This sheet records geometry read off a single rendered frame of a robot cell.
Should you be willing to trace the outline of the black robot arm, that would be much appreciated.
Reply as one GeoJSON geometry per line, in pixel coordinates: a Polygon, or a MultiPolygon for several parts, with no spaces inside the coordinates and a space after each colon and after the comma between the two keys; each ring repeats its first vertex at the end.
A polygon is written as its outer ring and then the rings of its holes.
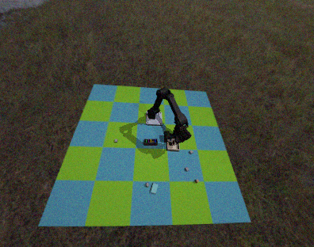
{"type": "Polygon", "coordinates": [[[155,114],[159,113],[160,109],[159,106],[162,103],[163,99],[166,99],[174,113],[174,120],[175,120],[175,128],[174,130],[180,135],[174,135],[175,137],[175,142],[176,143],[183,143],[185,140],[188,140],[192,135],[186,130],[189,125],[188,125],[188,120],[186,116],[180,111],[178,104],[176,100],[174,99],[174,94],[170,92],[169,89],[166,87],[162,89],[158,89],[156,91],[157,98],[155,100],[154,105],[148,109],[149,119],[155,119],[155,114]],[[185,124],[185,126],[183,126],[185,124]]]}

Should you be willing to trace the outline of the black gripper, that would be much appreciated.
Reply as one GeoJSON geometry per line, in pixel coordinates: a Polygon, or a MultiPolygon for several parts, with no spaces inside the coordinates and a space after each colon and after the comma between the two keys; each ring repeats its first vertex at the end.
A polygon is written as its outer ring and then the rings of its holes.
{"type": "Polygon", "coordinates": [[[164,131],[164,139],[169,139],[171,141],[171,137],[174,137],[174,135],[180,135],[180,133],[176,132],[175,130],[173,130],[173,134],[171,134],[169,131],[164,131]]]}

